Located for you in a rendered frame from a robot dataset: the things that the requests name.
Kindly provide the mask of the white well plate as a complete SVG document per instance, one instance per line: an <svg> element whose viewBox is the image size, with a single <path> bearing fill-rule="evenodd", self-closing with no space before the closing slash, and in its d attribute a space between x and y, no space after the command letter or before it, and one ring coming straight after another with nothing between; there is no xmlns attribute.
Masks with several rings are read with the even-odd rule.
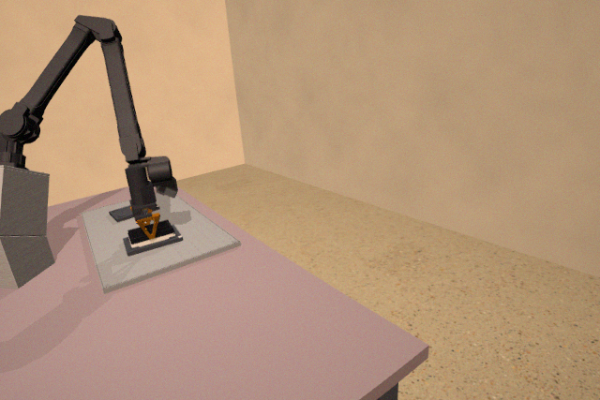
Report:
<svg viewBox="0 0 600 400"><path fill-rule="evenodd" d="M131 244L131 243L130 244L131 244L131 247L136 247L136 246L140 247L140 246L143 246L143 245L152 244L152 243L156 243L156 242L159 242L159 241L163 241L163 240L169 239L169 237L172 237L172 236L175 236L175 234L171 233L171 234L168 234L168 235L157 237L155 239L147 240L147 241L140 242L140 243L137 243L137 244Z"/></svg>

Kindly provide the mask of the white perforated plate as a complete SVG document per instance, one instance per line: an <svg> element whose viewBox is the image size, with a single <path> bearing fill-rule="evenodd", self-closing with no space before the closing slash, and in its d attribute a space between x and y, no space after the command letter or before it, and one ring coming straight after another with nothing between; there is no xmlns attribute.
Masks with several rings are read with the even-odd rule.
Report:
<svg viewBox="0 0 600 400"><path fill-rule="evenodd" d="M139 225L134 217L117 222L109 212L129 206L129 200L81 213L104 294L241 245L229 232L177 195L171 198L155 194L159 209L152 215L160 213L159 221L168 220L175 225L183 241L128 257L123 238L128 237L128 230Z"/></svg>

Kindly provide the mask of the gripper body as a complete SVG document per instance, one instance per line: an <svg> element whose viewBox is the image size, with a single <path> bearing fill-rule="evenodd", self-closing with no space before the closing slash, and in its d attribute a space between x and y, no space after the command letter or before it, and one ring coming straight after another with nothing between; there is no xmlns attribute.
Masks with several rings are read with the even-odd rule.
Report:
<svg viewBox="0 0 600 400"><path fill-rule="evenodd" d="M129 188L129 193L131 196L131 200L129 202L130 202L132 213L135 217L135 220L140 220L140 219L144 219L144 218L152 216L151 213L142 215L143 209L146 209L146 208L149 208L150 210L157 209L157 204L155 202L145 204L145 205L143 204L141 187L145 187L147 185L149 185L149 184L147 183L145 185L131 186Z"/></svg>

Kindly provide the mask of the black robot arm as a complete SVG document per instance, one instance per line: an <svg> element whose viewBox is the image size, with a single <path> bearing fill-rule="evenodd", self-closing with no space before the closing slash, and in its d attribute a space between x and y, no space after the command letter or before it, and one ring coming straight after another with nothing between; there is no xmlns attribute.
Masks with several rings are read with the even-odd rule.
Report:
<svg viewBox="0 0 600 400"><path fill-rule="evenodd" d="M78 15L74 21L67 39L29 92L20 100L21 103L16 102L12 109L1 113L0 165L29 170L25 167L23 146L39 138L39 125L46 107L85 50L97 40L105 59L121 152L126 162L131 164L125 169L128 186L149 184L141 187L144 205L157 202L155 186L158 194L175 198L178 188L169 158L145 157L146 150L128 80L122 36L115 22L84 15ZM148 181L147 174L151 181Z"/></svg>

